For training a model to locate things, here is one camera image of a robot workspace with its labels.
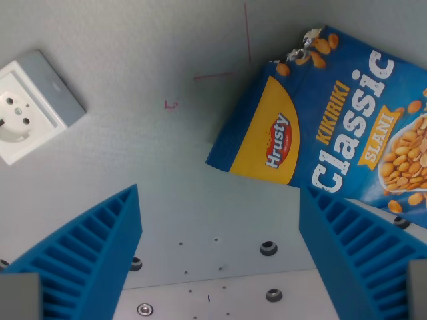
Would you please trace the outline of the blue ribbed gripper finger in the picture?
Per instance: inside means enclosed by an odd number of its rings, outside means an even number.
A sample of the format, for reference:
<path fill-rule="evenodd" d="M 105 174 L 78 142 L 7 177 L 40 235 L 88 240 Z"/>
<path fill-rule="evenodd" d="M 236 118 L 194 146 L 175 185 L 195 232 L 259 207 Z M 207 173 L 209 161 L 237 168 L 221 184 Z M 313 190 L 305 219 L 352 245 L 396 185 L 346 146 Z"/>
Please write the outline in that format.
<path fill-rule="evenodd" d="M 141 235 L 132 185 L 44 238 L 2 274 L 39 276 L 44 319 L 112 319 Z"/>
<path fill-rule="evenodd" d="M 426 244 L 348 200 L 300 188 L 299 230 L 340 319 L 408 319 L 406 271 Z"/>

